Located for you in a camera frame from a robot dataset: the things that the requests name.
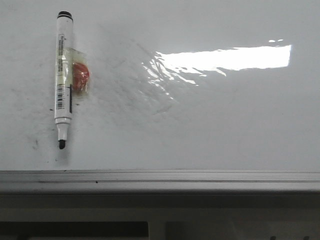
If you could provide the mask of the red magnet taped to marker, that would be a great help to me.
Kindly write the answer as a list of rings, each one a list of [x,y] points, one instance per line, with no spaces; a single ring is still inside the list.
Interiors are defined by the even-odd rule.
[[[70,56],[72,66],[72,90],[77,97],[86,96],[91,77],[87,56],[74,48],[68,48],[66,53]]]

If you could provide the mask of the white black whiteboard marker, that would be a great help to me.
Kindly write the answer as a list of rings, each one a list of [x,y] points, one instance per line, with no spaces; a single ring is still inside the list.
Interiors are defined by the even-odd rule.
[[[54,123],[59,149],[66,147],[68,129],[72,121],[73,85],[73,17],[60,11],[56,19]]]

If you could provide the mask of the white whiteboard with aluminium frame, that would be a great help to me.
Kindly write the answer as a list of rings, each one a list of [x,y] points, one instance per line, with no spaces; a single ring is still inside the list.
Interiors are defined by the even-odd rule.
[[[64,149],[60,11],[90,72]],[[1,1],[2,194],[319,190],[319,1]]]

